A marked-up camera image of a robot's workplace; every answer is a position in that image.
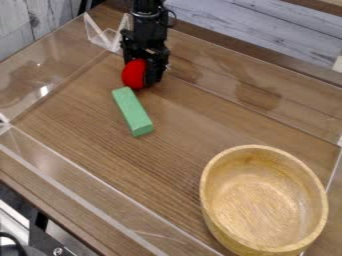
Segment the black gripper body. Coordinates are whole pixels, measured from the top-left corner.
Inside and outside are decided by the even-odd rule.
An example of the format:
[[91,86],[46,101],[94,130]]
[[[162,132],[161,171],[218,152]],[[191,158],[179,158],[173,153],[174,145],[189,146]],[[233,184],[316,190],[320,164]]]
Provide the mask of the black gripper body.
[[123,51],[131,51],[135,59],[147,60],[151,57],[170,56],[166,47],[169,30],[169,12],[155,14],[133,13],[133,29],[122,30],[121,46]]

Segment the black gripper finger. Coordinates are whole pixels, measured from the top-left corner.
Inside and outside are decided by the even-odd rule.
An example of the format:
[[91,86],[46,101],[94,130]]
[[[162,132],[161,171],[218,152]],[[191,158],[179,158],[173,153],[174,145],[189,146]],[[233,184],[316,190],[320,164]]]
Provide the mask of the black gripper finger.
[[135,60],[135,56],[131,51],[123,51],[123,59],[125,64],[129,64],[133,60]]
[[151,57],[147,59],[147,69],[145,75],[145,85],[151,87],[154,84],[162,81],[163,73],[167,69],[169,58]]

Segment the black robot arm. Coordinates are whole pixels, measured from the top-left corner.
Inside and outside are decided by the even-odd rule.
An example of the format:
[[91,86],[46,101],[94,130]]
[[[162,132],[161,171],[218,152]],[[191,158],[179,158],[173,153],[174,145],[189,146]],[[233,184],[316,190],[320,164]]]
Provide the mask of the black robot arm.
[[122,80],[134,90],[159,83],[169,65],[169,10],[163,2],[165,0],[133,0],[134,26],[121,30],[125,57]]

